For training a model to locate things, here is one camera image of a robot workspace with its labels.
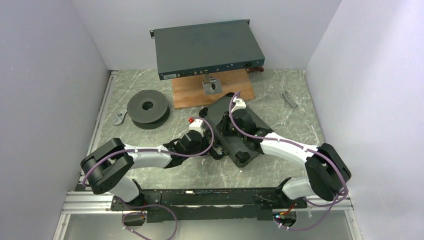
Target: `metal frame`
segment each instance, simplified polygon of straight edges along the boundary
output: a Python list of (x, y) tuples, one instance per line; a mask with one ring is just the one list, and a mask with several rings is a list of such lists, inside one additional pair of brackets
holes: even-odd
[[(100, 140), (100, 132), (103, 127), (103, 123), (105, 121), (106, 110), (109, 106), (109, 100), (112, 95), (112, 90), (115, 85), (116, 77), (118, 71), (111, 71), (109, 81), (106, 86), (105, 94), (103, 97), (103, 101), (101, 103), (97, 120), (94, 128), (93, 135), (91, 137), (90, 146), (87, 152), (89, 155), (93, 149), (96, 149), (99, 140)], [(81, 172), (81, 177), (79, 178), (79, 183), (84, 178), (84, 172)], [(95, 195), (92, 193), (89, 187), (86, 188), (88, 191), (69, 191), (66, 195), (63, 208), (60, 214), (60, 218), (56, 227), (56, 232), (54, 234), (53, 240), (63, 240), (65, 238), (65, 233), (68, 228), (68, 224), (72, 214), (125, 214), (129, 213), (129, 211), (111, 211), (110, 206), (113, 199), (113, 195), (110, 193), (105, 193), (102, 195)], [(328, 201), (322, 200), (318, 196), (310, 196), (308, 199), (315, 204), (326, 204)], [(309, 215), (314, 211), (325, 211), (326, 207), (315, 207), (308, 204), (308, 208), (297, 208), (296, 211), (309, 211)], [(335, 205), (332, 211), (344, 211), (347, 219), (347, 223), (350, 229), (350, 233), (352, 235), (352, 239), (354, 240), (362, 240), (363, 236), (361, 234), (358, 221), (355, 216), (354, 208), (352, 206), (352, 202), (349, 197)], [(286, 209), (273, 209), (273, 212), (283, 212)]]

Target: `table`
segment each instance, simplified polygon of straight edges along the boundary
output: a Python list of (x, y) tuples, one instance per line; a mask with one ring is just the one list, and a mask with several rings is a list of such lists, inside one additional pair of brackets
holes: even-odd
[[(276, 133), (309, 145), (324, 142), (302, 70), (266, 69), (249, 73), (249, 78), (256, 98), (247, 105)], [(130, 98), (142, 89), (165, 94), (171, 108), (168, 121), (157, 129), (144, 130), (136, 127), (127, 116), (122, 125), (114, 126), (115, 114), (121, 112)], [(298, 107), (292, 108), (285, 100), (282, 93), (286, 91)], [(125, 144), (143, 147), (168, 143), (188, 131), (188, 118), (198, 116), (200, 109), (174, 109), (171, 81), (160, 81), (156, 69), (120, 70), (98, 146), (111, 138), (121, 138)], [(287, 177), (303, 175), (305, 171), (301, 167), (270, 155), (259, 155), (244, 168), (236, 167), (227, 156), (221, 160), (199, 156), (170, 169), (139, 168), (126, 174), (144, 189), (276, 187)]]

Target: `floor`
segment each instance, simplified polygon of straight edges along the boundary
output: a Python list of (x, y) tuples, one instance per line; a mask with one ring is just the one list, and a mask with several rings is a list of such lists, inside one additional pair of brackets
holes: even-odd
[[(266, 69), (249, 73), (256, 98), (247, 102), (279, 135), (297, 142), (320, 145), (323, 135), (301, 70)], [(115, 115), (126, 108), (130, 98), (142, 89), (164, 93), (170, 103), (168, 121), (157, 129), (136, 127), (127, 116), (114, 126)], [(287, 91), (298, 107), (292, 108), (282, 93)], [(125, 144), (152, 147), (167, 143), (188, 131), (188, 117), (198, 116), (201, 107), (174, 109), (171, 80), (159, 80), (156, 69), (120, 70), (109, 101), (99, 146), (111, 138)], [(228, 157), (214, 160), (210, 156), (193, 157), (169, 169), (139, 168), (127, 173), (144, 189), (163, 188), (236, 188), (273, 187), (287, 177), (304, 175), (301, 167), (270, 155), (260, 155), (244, 168)]]

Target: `white wall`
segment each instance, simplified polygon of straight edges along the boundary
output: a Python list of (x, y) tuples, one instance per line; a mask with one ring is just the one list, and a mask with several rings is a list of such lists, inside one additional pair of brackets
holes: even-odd
[(108, 71), (69, 0), (0, 3), (0, 239), (52, 239)]
[(364, 239), (424, 236), (424, 3), (343, 0), (306, 68)]
[(250, 19), (267, 68), (305, 69), (341, 0), (71, 0), (108, 69), (156, 68), (149, 30)]

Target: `green marble surface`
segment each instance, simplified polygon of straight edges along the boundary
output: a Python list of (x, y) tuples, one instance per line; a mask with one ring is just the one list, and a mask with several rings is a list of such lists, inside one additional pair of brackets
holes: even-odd
[[(297, 142), (320, 145), (323, 135), (301, 70), (265, 69), (249, 73), (256, 98), (247, 105), (279, 135)], [(114, 126), (115, 114), (127, 106), (130, 98), (142, 89), (164, 93), (171, 106), (168, 121), (153, 130), (136, 127), (127, 116)], [(292, 108), (282, 93), (287, 91), (298, 107)], [(120, 70), (101, 128), (99, 146), (111, 138), (121, 138), (132, 146), (153, 147), (181, 137), (188, 131), (190, 116), (198, 116), (201, 107), (174, 109), (171, 80), (159, 80), (156, 69)], [(214, 160), (211, 156), (192, 157), (170, 169), (154, 167), (130, 170), (144, 189), (162, 188), (243, 188), (274, 187), (287, 177), (303, 176), (305, 171), (284, 159), (259, 155), (244, 168), (238, 168), (229, 157)]]

